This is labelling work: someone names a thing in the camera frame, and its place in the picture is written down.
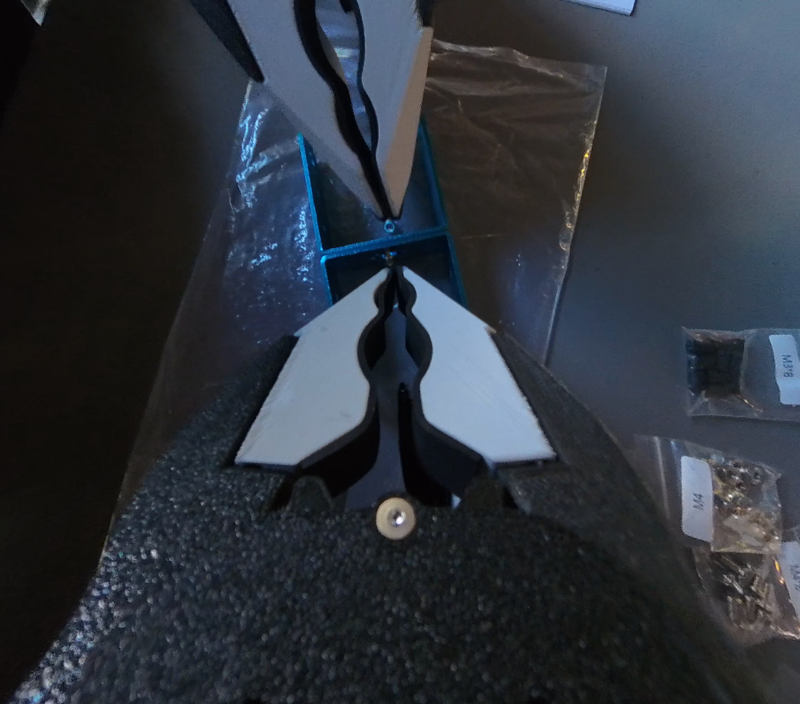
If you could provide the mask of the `scattered small clear hardware bags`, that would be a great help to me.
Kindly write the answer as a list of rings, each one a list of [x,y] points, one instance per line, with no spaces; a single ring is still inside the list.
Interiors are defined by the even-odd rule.
[[[798,423],[798,329],[684,329],[682,337],[690,417]],[[650,435],[635,437],[632,460],[729,635],[744,645],[797,641],[798,524],[784,519],[781,472]]]

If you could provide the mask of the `blue metal bracket assembly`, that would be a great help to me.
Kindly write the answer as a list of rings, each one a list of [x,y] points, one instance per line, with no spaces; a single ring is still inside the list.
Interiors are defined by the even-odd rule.
[[[305,186],[330,303],[336,303],[376,271],[408,267],[465,306],[465,290],[449,232],[432,145],[425,121],[417,130],[415,159],[398,231],[385,233],[384,221],[317,162],[311,145],[298,135]]]

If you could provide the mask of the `clear plastic bag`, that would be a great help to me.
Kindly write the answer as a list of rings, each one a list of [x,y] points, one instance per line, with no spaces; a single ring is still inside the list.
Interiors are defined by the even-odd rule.
[[[285,489],[285,498],[306,488],[313,499],[347,501],[352,508],[393,495],[455,507],[460,497],[476,498],[484,489],[486,496],[515,501],[521,474],[563,471],[563,440],[543,402],[557,384],[542,361],[569,261],[605,70],[449,43],[435,45],[432,65],[423,120],[465,290],[466,304],[459,304],[494,330],[495,344],[556,456],[488,463],[424,419],[419,386],[432,353],[430,339],[408,319],[415,296],[404,281],[408,267],[387,266],[382,269],[392,272],[392,309],[385,320],[385,352],[371,372],[374,413],[364,434],[309,468],[235,463],[297,342],[295,334],[318,315],[281,329],[270,351],[275,359],[258,381],[257,398],[223,468],[265,476]]]

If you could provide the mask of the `dark grey desk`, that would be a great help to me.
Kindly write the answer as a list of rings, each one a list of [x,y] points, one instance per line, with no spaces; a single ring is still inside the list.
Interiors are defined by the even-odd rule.
[[[798,0],[445,0],[447,41],[607,67],[550,367],[619,439],[781,468],[798,426],[689,420],[681,327],[798,326]],[[2,700],[94,571],[245,74],[186,0],[52,0],[2,133]]]

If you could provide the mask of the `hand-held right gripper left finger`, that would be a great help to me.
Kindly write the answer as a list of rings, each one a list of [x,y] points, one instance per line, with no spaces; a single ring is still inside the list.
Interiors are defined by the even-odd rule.
[[[309,468],[364,434],[391,309],[392,272],[385,268],[299,329],[235,463]]]

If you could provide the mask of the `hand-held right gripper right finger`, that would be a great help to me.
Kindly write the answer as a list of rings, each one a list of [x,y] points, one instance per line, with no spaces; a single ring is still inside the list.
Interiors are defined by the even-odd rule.
[[[419,386],[424,419],[488,463],[554,459],[494,330],[413,270],[404,269],[404,281],[415,295],[409,322],[432,350]]]

